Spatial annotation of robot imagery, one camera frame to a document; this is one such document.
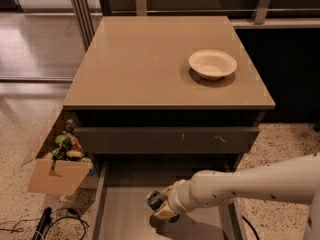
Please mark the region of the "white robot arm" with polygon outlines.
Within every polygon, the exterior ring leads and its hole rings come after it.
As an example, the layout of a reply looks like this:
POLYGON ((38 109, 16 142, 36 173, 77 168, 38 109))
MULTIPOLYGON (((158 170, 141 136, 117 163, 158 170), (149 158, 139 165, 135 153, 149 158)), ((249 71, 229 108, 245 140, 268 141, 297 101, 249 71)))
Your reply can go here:
POLYGON ((151 192, 146 202, 156 218, 168 220, 233 198, 308 204, 303 240, 320 240, 320 154, 235 172, 202 170, 189 180, 151 192))

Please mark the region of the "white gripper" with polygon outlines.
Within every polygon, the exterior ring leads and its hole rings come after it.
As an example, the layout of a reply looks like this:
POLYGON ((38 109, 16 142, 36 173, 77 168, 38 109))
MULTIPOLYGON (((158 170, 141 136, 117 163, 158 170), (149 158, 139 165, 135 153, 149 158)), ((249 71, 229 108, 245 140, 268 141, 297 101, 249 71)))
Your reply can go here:
POLYGON ((189 199, 189 183, 187 180, 180 180, 173 185, 166 187, 161 195, 167 199, 169 206, 160 207, 154 212, 154 216, 160 220, 171 219, 178 214, 185 214, 192 211, 189 199))

